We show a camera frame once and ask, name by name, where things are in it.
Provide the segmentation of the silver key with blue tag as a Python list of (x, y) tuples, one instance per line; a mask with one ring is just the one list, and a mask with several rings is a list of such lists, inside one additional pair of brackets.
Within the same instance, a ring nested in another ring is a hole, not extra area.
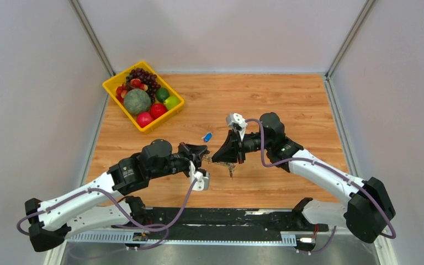
[(212, 138), (212, 132), (208, 132), (205, 136), (202, 137), (203, 142), (209, 142)]

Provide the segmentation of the silver keyring bunch with keys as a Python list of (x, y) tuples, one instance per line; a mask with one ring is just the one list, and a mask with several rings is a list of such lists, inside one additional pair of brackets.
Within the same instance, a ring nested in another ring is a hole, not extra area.
[(203, 161), (206, 161), (209, 164), (213, 164), (213, 165), (219, 165), (219, 166), (223, 166), (226, 167), (228, 172), (229, 172), (229, 176), (231, 179), (233, 179), (234, 176), (234, 170), (236, 165), (234, 163), (229, 163), (229, 162), (213, 162), (212, 161), (212, 157), (210, 155), (205, 155), (202, 158)]

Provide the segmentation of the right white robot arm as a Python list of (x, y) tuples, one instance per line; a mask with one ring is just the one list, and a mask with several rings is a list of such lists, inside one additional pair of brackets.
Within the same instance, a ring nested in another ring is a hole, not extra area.
[(366, 243), (379, 236), (397, 237), (391, 223), (396, 212), (381, 180), (365, 180), (320, 160), (286, 136), (285, 126), (274, 112), (254, 120), (259, 132), (246, 133), (249, 121), (238, 113), (229, 114), (226, 122), (230, 130), (224, 144), (212, 156), (214, 163), (242, 164), (247, 153), (258, 151), (263, 166), (304, 177), (338, 199), (336, 203), (303, 199), (294, 208), (299, 210), (293, 215), (296, 228), (305, 231), (314, 224), (343, 227)]

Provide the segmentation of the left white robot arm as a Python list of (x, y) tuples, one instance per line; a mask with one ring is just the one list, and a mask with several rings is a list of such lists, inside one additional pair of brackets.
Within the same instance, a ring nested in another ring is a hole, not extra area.
[(174, 153), (168, 141), (157, 139), (88, 184), (55, 199), (27, 200), (26, 216), (18, 221), (17, 229), (28, 236), (35, 252), (51, 250), (71, 236), (105, 226), (169, 232), (186, 206), (180, 207), (170, 223), (150, 224), (141, 199), (131, 193), (147, 188), (152, 179), (180, 172), (190, 182), (187, 196), (207, 189), (210, 174), (201, 168), (207, 154), (206, 145), (183, 142)]

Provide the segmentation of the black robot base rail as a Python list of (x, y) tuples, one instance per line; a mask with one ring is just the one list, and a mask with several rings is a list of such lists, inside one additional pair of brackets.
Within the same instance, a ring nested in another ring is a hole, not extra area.
[(290, 209), (185, 208), (168, 240), (279, 241), (282, 232), (328, 232)]

